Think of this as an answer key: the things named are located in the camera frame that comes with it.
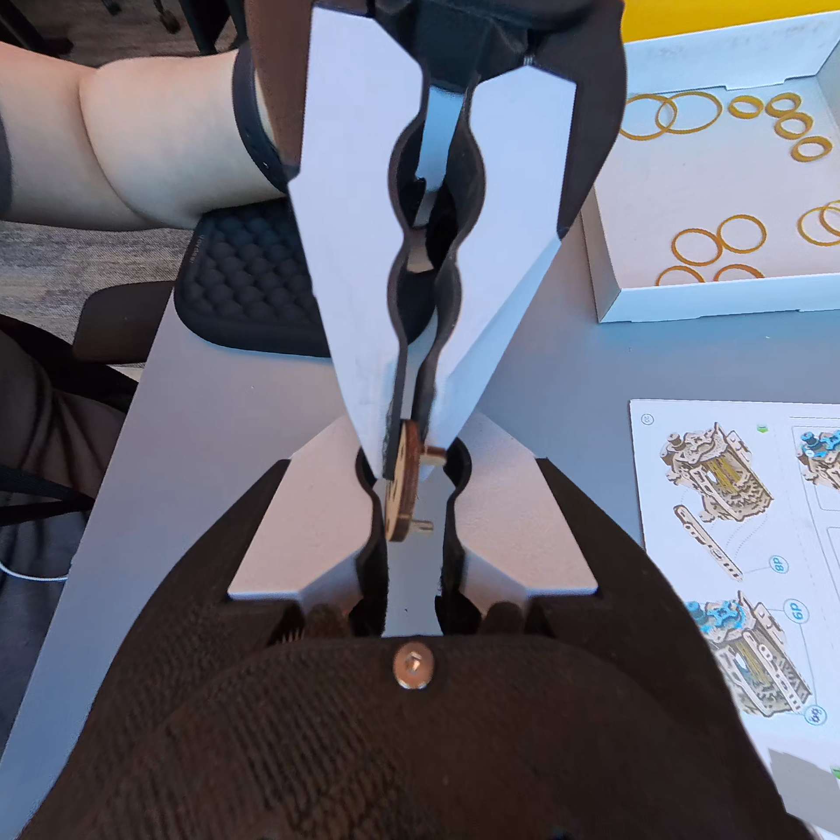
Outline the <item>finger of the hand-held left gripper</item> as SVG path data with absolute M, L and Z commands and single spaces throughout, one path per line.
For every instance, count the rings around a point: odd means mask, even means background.
M 407 347 L 432 319 L 432 273 L 406 270 L 399 192 L 413 178 L 428 77 L 372 17 L 313 8 L 299 174 L 290 199 L 347 414 L 392 478 Z
M 560 248 L 574 94 L 571 81 L 516 69 L 481 82 L 458 125 L 447 171 L 458 232 L 413 405 L 425 442 L 455 440 Z

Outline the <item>person's left forearm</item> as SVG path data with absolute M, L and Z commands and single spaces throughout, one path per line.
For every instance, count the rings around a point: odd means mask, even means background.
M 93 230 L 152 226 L 114 191 L 93 151 L 81 84 L 95 74 L 1 44 L 2 219 Z

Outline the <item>scattered yellow rubber bands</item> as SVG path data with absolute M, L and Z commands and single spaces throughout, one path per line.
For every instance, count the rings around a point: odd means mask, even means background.
M 838 128 L 816 86 L 638 93 L 602 172 L 634 287 L 838 272 Z

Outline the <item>dark trousers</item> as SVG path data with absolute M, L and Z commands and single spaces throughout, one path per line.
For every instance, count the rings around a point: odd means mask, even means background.
M 1 320 L 2 466 L 96 497 L 137 382 L 106 364 L 79 362 L 45 330 Z M 71 511 L 2 528 L 2 749 L 88 518 Z

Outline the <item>black padded mat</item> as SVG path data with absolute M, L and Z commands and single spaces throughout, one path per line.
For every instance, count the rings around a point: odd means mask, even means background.
M 173 290 L 189 330 L 231 349 L 330 356 L 291 202 L 202 215 Z

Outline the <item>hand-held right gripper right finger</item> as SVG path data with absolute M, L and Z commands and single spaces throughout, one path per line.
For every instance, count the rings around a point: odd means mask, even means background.
M 448 451 L 444 633 L 472 634 L 491 607 L 591 595 L 595 577 L 533 452 L 475 412 Z

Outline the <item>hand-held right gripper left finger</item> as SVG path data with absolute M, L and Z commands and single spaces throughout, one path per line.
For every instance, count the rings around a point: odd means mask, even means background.
M 237 601 L 325 604 L 356 634 L 381 634 L 387 607 L 382 505 L 354 428 L 341 416 L 301 447 L 227 593 Z

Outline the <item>grey desk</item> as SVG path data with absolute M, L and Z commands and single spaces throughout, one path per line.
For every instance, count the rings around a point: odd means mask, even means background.
M 838 403 L 838 311 L 596 320 L 580 224 L 479 403 L 641 537 L 629 402 Z M 333 368 L 223 349 L 169 306 L 2 758 L 2 838 L 67 761 L 125 634 L 174 562 L 343 411 Z

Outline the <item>round wooden disc with pegs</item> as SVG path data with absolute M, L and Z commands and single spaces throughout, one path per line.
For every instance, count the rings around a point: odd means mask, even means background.
M 403 542 L 412 533 L 430 534 L 434 524 L 415 519 L 417 486 L 421 466 L 445 466 L 447 451 L 426 446 L 419 436 L 415 421 L 402 421 L 400 442 L 397 449 L 393 480 L 388 482 L 385 493 L 385 539 Z

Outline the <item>white cardboard box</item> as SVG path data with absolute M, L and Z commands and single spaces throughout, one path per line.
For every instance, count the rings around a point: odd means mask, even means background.
M 627 99 L 638 93 L 713 88 L 758 92 L 808 81 L 823 97 L 838 128 L 838 39 L 836 10 L 633 41 L 625 47 Z M 838 272 L 630 288 L 630 248 L 610 243 L 613 231 L 602 221 L 598 201 L 602 172 L 612 152 L 581 213 L 600 322 L 838 309 Z

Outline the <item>white instruction booklet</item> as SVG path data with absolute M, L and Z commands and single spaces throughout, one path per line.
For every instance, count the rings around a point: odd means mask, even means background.
M 788 811 L 838 838 L 838 405 L 633 400 L 644 546 Z

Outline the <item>yellow plastic bin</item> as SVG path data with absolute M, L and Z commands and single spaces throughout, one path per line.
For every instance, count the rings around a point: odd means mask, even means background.
M 625 1 L 625 43 L 837 11 L 838 1 Z

